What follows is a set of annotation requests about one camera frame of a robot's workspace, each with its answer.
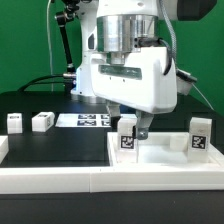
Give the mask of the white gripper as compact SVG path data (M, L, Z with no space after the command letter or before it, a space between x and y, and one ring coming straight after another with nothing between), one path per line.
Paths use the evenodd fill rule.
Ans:
M143 47L128 54L124 66L108 64L105 54L91 56L93 92L110 100L106 102L110 117L120 116L118 103L140 110L135 125L138 140L148 138L153 114L172 112L177 104L175 64L165 74L167 64L166 47Z

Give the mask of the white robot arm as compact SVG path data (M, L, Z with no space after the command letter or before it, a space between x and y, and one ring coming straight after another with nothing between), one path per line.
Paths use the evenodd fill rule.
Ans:
M177 66L174 21L199 21L218 0L63 0L65 19L79 18L83 59L67 65L73 96L106 101L111 124L122 105L136 110L133 135L148 137L156 114L170 113L177 95L197 79Z

